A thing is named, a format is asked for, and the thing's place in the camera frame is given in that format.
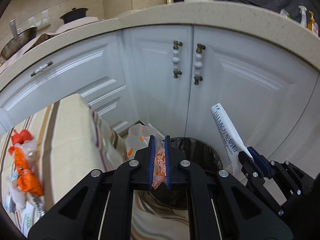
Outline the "black cooking pot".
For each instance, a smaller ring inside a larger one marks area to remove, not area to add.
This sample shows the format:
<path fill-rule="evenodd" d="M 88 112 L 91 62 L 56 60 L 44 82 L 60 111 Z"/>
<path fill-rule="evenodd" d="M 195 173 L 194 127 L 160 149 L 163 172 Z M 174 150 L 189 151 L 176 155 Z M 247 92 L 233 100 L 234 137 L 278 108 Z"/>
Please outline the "black cooking pot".
<path fill-rule="evenodd" d="M 60 17 L 64 24 L 86 17 L 88 8 L 73 8 L 71 11 Z"/>

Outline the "large orange plastic bag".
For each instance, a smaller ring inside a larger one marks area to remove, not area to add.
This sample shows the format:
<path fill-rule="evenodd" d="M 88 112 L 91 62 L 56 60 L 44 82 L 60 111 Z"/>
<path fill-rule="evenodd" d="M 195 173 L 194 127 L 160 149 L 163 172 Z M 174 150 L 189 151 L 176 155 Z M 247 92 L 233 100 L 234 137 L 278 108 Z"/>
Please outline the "large orange plastic bag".
<path fill-rule="evenodd" d="M 41 183 L 30 169 L 27 159 L 19 147 L 14 147 L 14 164 L 18 173 L 17 186 L 20 190 L 36 196 L 42 196 L 44 190 Z"/>

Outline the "white DHA powder tube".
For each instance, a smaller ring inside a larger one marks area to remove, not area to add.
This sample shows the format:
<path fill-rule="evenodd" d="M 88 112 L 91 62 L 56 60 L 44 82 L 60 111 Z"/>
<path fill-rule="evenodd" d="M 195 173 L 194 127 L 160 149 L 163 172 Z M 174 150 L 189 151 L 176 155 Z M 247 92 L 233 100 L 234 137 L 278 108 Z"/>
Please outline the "white DHA powder tube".
<path fill-rule="evenodd" d="M 231 163 L 233 175 L 241 173 L 242 164 L 239 161 L 238 155 L 244 152 L 249 159 L 253 160 L 252 155 L 249 153 L 247 147 L 244 145 L 242 138 L 237 132 L 227 112 L 220 103 L 211 107 L 211 113 L 216 123 L 218 132 L 225 147 L 228 160 Z"/>

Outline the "white orange printed snack bag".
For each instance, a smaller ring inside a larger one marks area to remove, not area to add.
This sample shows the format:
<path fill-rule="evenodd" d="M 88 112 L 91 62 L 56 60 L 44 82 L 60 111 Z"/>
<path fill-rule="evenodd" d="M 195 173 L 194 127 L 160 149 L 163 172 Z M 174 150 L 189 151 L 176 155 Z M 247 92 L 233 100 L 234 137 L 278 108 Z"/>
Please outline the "white orange printed snack bag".
<path fill-rule="evenodd" d="M 125 146 L 127 159 L 131 160 L 138 150 L 148 147 L 152 135 L 155 137 L 155 158 L 151 186 L 153 189 L 157 189 L 161 183 L 165 182 L 166 178 L 165 149 L 160 135 L 151 127 L 136 124 L 129 128 Z"/>

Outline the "steel wok pan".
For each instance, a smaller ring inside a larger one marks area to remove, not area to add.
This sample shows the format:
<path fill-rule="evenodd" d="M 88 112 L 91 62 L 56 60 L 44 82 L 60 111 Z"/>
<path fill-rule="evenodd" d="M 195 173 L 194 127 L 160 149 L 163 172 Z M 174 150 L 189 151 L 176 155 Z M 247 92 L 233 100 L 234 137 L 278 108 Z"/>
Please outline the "steel wok pan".
<path fill-rule="evenodd" d="M 37 27 L 30 27 L 20 33 L 16 28 L 15 20 L 10 21 L 10 29 L 13 38 L 5 45 L 1 51 L 1 56 L 5 61 L 8 61 L 14 54 L 16 54 L 23 46 L 36 37 Z"/>

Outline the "striped tablecloth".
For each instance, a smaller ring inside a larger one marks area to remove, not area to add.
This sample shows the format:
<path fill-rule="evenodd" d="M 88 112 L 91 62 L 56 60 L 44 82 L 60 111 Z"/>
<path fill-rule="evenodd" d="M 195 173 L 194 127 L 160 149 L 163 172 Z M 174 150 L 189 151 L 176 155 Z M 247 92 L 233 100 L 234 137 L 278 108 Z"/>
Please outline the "striped tablecloth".
<path fill-rule="evenodd" d="M 34 173 L 42 183 L 41 202 L 49 210 L 91 170 L 111 171 L 127 161 L 125 141 L 90 109 L 71 95 L 29 116 L 1 133 L 1 202 L 14 171 L 9 153 L 14 134 L 27 129 L 36 140 Z M 187 210 L 169 207 L 147 191 L 133 197 L 132 239 L 188 239 Z"/>

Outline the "white green lettered packet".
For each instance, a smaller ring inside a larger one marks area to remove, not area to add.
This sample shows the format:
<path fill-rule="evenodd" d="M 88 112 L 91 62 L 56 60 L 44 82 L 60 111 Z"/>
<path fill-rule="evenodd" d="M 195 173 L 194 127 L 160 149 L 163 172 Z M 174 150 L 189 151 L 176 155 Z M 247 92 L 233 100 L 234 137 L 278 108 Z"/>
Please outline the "white green lettered packet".
<path fill-rule="evenodd" d="M 26 202 L 25 208 L 21 214 L 21 232 L 28 236 L 29 230 L 34 224 L 35 206 L 30 202 Z"/>

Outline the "small red-orange plastic bag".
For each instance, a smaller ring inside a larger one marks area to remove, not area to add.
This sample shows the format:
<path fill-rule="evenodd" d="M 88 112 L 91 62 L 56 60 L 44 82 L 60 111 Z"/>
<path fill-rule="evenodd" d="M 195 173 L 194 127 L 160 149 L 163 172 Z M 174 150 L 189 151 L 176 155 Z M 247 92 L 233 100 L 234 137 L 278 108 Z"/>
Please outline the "small red-orange plastic bag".
<path fill-rule="evenodd" d="M 13 155 L 15 150 L 15 145 L 22 145 L 25 141 L 33 140 L 33 136 L 27 129 L 23 129 L 20 132 L 14 130 L 14 134 L 11 136 L 12 146 L 9 147 L 8 152 Z"/>

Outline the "white spray bottle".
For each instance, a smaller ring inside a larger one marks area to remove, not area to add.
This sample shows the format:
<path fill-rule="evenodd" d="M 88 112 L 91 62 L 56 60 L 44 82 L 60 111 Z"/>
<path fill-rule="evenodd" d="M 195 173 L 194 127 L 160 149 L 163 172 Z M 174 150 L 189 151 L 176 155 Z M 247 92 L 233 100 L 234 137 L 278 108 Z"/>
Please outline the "white spray bottle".
<path fill-rule="evenodd" d="M 300 25 L 303 27 L 303 28 L 306 28 L 306 25 L 307 25 L 307 20 L 306 20 L 306 12 L 307 12 L 307 8 L 303 5 L 300 5 L 299 6 L 299 9 L 300 9 L 300 14 L 301 14 L 301 21 L 300 21 Z"/>

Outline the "silver foil wrapper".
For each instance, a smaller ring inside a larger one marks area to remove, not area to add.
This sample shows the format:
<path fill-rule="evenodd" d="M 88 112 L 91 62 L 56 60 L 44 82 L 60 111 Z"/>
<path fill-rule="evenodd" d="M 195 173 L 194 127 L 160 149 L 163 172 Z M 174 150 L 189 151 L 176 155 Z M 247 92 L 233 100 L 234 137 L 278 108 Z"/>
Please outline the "silver foil wrapper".
<path fill-rule="evenodd" d="M 44 205 L 40 199 L 40 197 L 31 195 L 31 201 L 33 202 L 33 205 L 35 206 L 35 213 L 36 213 L 36 221 L 38 221 L 40 218 L 42 218 L 45 215 L 45 208 Z"/>

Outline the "black lined trash bin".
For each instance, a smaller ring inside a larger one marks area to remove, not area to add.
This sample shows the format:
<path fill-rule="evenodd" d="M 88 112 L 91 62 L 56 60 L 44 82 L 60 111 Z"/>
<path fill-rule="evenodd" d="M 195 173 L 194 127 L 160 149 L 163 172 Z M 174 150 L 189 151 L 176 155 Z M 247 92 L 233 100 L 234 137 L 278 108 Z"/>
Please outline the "black lined trash bin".
<path fill-rule="evenodd" d="M 189 137 L 175 137 L 171 139 L 171 146 L 174 149 L 182 150 L 188 160 L 201 166 L 205 171 L 216 173 L 223 169 L 222 161 L 216 150 L 200 140 Z M 146 202 L 151 207 L 187 209 L 186 193 L 184 191 L 172 191 L 164 183 L 161 183 L 156 189 L 136 191 L 135 193 L 141 201 Z"/>

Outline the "clear plastic bag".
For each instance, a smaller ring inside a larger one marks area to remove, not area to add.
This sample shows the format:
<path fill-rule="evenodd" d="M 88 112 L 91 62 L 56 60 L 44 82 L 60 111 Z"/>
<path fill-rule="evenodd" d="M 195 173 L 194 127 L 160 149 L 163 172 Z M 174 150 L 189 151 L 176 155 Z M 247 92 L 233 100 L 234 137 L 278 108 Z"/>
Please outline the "clear plastic bag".
<path fill-rule="evenodd" d="M 36 160 L 37 141 L 35 139 L 26 140 L 23 144 L 16 144 L 15 148 L 21 150 L 29 167 L 32 167 Z"/>

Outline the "orange dish soap bottle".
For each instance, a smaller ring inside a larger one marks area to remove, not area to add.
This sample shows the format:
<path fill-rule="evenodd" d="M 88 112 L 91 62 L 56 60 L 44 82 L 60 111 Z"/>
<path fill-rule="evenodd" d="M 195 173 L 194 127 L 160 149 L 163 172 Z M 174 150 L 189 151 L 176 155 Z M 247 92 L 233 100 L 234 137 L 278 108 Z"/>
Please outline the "orange dish soap bottle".
<path fill-rule="evenodd" d="M 309 14 L 310 14 L 310 19 L 307 23 L 307 28 L 312 31 L 316 36 L 319 35 L 319 26 L 317 24 L 317 22 L 315 21 L 315 18 L 314 18 L 314 13 L 312 11 L 309 11 Z"/>

